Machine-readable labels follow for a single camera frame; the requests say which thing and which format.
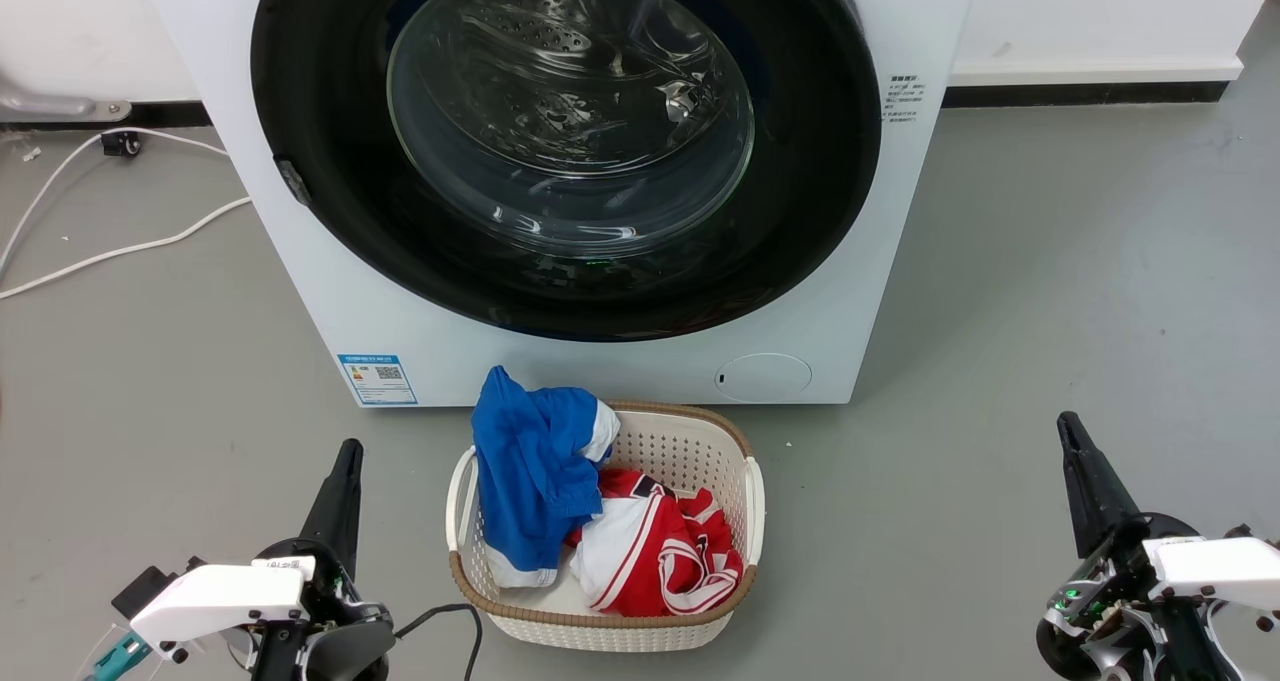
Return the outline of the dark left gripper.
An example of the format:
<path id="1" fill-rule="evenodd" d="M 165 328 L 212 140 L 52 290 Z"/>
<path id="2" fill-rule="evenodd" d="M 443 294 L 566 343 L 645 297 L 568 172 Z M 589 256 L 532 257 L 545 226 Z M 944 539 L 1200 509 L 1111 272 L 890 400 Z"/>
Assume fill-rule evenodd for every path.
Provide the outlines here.
<path id="1" fill-rule="evenodd" d="M 390 612 L 355 589 L 362 501 L 364 445 L 340 444 L 300 531 L 261 561 L 287 557 L 316 562 L 303 584 L 302 611 L 257 625 L 250 681 L 387 681 L 387 653 L 396 645 Z"/>

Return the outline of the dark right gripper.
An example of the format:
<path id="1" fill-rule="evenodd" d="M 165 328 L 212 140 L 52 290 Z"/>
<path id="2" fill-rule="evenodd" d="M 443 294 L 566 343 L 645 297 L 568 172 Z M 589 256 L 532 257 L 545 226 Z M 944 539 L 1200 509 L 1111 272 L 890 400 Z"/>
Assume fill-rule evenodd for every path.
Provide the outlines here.
<path id="1" fill-rule="evenodd" d="M 1059 415 L 1059 440 L 1084 561 L 1036 627 L 1042 661 L 1064 681 L 1242 681 L 1213 631 L 1226 603 L 1211 588 L 1183 597 L 1165 589 L 1151 559 L 1162 544 L 1202 536 L 1166 515 L 1134 516 L 1137 503 L 1078 413 Z"/>

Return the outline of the black round glass door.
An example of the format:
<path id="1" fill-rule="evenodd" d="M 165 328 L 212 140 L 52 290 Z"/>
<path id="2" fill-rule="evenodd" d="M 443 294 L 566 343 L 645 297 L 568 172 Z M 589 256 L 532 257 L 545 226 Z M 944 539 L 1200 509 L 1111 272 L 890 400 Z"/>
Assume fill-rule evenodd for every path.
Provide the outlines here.
<path id="1" fill-rule="evenodd" d="M 444 206 L 387 104 L 398 31 L 425 0 L 260 0 L 253 99 L 287 186 L 326 230 L 425 301 L 527 335 L 645 342 L 751 314 L 810 276 L 870 193 L 879 83 L 849 0 L 677 0 L 736 58 L 754 108 L 748 172 L 712 216 L 648 253 L 509 244 Z"/>

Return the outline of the white washing machine body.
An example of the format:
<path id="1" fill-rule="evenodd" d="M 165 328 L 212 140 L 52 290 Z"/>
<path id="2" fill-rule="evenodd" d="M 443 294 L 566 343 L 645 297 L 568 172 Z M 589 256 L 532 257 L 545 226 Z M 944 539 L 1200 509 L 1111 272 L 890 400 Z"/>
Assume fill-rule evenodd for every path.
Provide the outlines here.
<path id="1" fill-rule="evenodd" d="M 782 297 L 718 326 L 645 342 L 572 342 L 465 317 L 406 291 L 332 236 L 280 175 L 253 99 L 260 0 L 154 0 L 214 128 L 329 353 L 398 356 L 421 407 L 476 403 L 490 367 L 526 388 L 581 387 L 608 399 L 737 403 L 716 389 L 723 365 L 753 353 L 803 358 L 813 379 L 794 402 L 851 398 L 948 84 L 972 0 L 849 0 L 879 83 L 928 84 L 914 122 L 882 122 L 870 193 L 835 251 Z"/>

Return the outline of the blue energy label sticker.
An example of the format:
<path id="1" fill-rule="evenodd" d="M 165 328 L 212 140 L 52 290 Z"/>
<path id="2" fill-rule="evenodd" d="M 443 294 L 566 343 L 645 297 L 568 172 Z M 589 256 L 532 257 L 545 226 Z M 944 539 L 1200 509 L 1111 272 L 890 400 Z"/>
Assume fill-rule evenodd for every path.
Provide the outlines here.
<path id="1" fill-rule="evenodd" d="M 335 358 L 360 407 L 419 406 L 398 356 L 338 355 Z"/>

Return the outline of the blue and white garment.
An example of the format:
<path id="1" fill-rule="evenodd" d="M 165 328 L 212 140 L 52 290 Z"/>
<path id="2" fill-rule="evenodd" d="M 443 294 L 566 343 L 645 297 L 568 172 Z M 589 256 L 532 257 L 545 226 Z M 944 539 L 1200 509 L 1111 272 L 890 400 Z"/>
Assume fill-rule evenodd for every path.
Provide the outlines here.
<path id="1" fill-rule="evenodd" d="M 498 588 L 547 588 L 566 539 L 603 512 L 618 415 L 581 388 L 527 390 L 490 367 L 471 417 L 484 547 Z"/>

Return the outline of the red and white garment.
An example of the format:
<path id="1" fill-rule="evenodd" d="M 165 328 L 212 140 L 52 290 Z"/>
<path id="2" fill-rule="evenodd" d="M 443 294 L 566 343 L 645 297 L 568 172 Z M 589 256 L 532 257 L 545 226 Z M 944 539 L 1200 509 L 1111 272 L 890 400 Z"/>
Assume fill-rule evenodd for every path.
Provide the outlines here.
<path id="1" fill-rule="evenodd" d="M 710 490 L 677 493 L 648 474 L 607 469 L 602 512 L 566 540 L 588 608 L 622 617 L 690 616 L 733 595 L 745 575 Z"/>

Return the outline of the white woven laundry basket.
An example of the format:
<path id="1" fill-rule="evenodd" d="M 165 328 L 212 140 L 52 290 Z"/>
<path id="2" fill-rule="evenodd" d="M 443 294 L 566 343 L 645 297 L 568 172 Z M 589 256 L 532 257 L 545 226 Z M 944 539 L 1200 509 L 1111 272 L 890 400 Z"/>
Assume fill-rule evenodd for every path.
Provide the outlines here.
<path id="1" fill-rule="evenodd" d="M 681 497 L 707 489 L 727 513 L 745 573 L 721 605 L 685 617 L 618 617 L 590 609 L 567 588 L 503 590 L 483 549 L 485 521 L 477 499 L 477 461 L 467 448 L 451 479 L 445 540 L 451 572 L 465 600 L 513 639 L 579 652 L 684 652 L 714 640 L 750 593 L 765 535 L 765 488 L 746 437 L 722 415 L 691 406 L 613 399 L 620 416 L 612 467 L 649 474 Z"/>

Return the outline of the round white filter cover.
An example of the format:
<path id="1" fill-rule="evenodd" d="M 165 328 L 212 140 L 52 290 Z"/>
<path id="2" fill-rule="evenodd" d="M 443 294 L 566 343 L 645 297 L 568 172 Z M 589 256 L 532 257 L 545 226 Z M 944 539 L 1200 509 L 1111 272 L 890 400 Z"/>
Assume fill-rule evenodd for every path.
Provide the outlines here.
<path id="1" fill-rule="evenodd" d="M 737 403 L 778 405 L 797 399 L 812 379 L 812 367 L 803 358 L 753 353 L 719 367 L 714 384 L 726 399 Z"/>

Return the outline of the small printed text label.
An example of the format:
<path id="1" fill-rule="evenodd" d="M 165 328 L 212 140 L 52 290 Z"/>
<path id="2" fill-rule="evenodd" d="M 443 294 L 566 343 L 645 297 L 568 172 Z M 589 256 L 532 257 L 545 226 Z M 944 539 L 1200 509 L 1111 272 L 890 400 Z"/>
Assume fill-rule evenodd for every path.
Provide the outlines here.
<path id="1" fill-rule="evenodd" d="M 890 76 L 882 92 L 882 122 L 914 122 L 927 96 L 928 84 L 915 74 Z"/>

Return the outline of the grey metal bracket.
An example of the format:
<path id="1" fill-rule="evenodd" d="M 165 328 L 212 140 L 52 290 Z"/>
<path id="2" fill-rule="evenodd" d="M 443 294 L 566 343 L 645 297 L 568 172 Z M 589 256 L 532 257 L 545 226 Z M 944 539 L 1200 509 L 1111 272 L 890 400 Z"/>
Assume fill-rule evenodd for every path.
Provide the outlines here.
<path id="1" fill-rule="evenodd" d="M 123 99 L 88 99 L 36 93 L 0 70 L 0 124 L 87 124 L 120 122 L 131 115 Z"/>

